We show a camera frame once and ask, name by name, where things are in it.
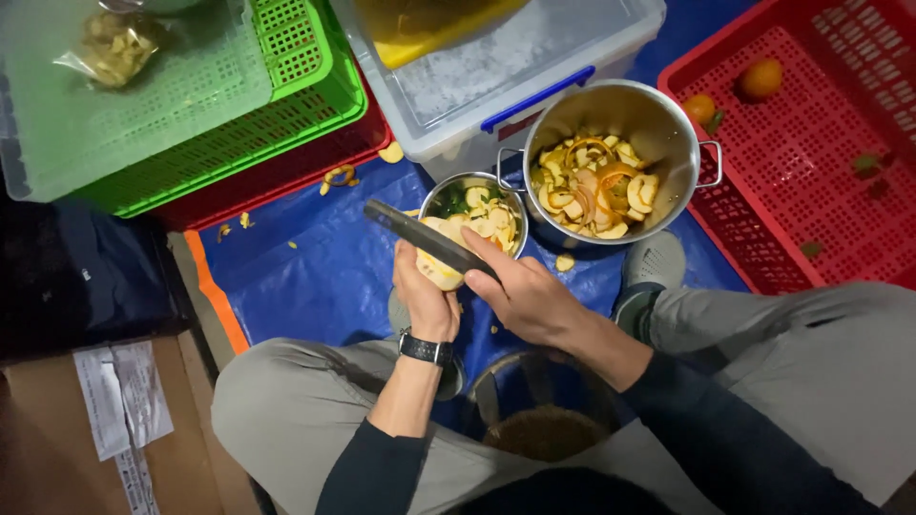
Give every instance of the small metal bowl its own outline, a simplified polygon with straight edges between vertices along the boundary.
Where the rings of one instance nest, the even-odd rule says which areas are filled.
[[[499,186],[496,183],[496,175],[492,173],[486,173],[483,171],[471,171],[467,173],[460,173],[445,181],[440,182],[432,189],[429,195],[426,196],[426,200],[423,201],[423,205],[420,207],[420,218],[427,216],[427,212],[432,206],[432,201],[438,197],[445,188],[460,182],[462,187],[467,189],[472,186],[483,186],[485,188],[497,188]],[[506,197],[503,201],[512,208],[512,211],[516,214],[516,226],[518,228],[518,235],[515,238],[515,245],[512,250],[512,258],[518,259],[518,256],[521,255],[521,249],[525,247],[525,243],[528,241],[528,217],[525,215],[525,204],[521,201],[521,196],[518,193],[502,191]]]

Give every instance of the gray shoe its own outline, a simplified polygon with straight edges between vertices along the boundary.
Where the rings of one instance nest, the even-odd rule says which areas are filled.
[[[684,249],[671,231],[637,241],[624,260],[623,283],[611,319],[630,336],[651,345],[649,316],[655,300],[663,290],[679,288],[686,270]]]
[[[387,340],[397,341],[402,331],[410,327],[410,313],[407,307],[398,300],[398,291],[394,288],[388,295],[388,323],[391,324],[393,335]],[[452,361],[442,369],[442,378],[436,389],[436,400],[450,400],[458,396],[467,384],[467,372],[464,363],[457,355],[452,356]]]

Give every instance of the cardboard box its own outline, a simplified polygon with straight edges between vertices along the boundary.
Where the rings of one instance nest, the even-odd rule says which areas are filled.
[[[148,444],[160,513],[259,515],[210,427],[213,387],[189,333],[153,341],[175,431]],[[0,507],[16,515],[130,515],[114,459],[99,462],[71,355],[7,367],[0,384]]]

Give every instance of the man's right hand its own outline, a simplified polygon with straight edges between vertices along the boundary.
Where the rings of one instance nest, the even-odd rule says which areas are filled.
[[[652,349],[590,311],[534,257],[516,261],[489,240],[462,228],[467,245],[499,276],[469,270],[464,282],[493,308],[499,321],[530,344],[559,348],[593,368],[617,391],[645,372]]]
[[[499,276],[503,285],[480,270],[464,282],[493,308],[499,321],[525,341],[569,352],[573,335],[596,313],[590,312],[534,257],[516,261],[471,229],[462,228],[467,245]]]

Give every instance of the orange tarp edge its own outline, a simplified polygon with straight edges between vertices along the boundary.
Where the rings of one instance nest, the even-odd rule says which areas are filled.
[[[191,250],[194,263],[197,264],[197,278],[201,291],[210,300],[210,304],[213,305],[216,317],[219,318],[226,335],[229,336],[229,344],[232,345],[232,349],[237,355],[242,354],[251,345],[248,344],[248,339],[245,338],[245,333],[242,332],[242,326],[239,325],[238,319],[235,318],[232,306],[229,305],[229,298],[226,297],[225,292],[219,286],[216,286],[213,276],[210,275],[207,257],[203,252],[201,235],[197,231],[185,231],[184,239],[188,242],[188,249]]]

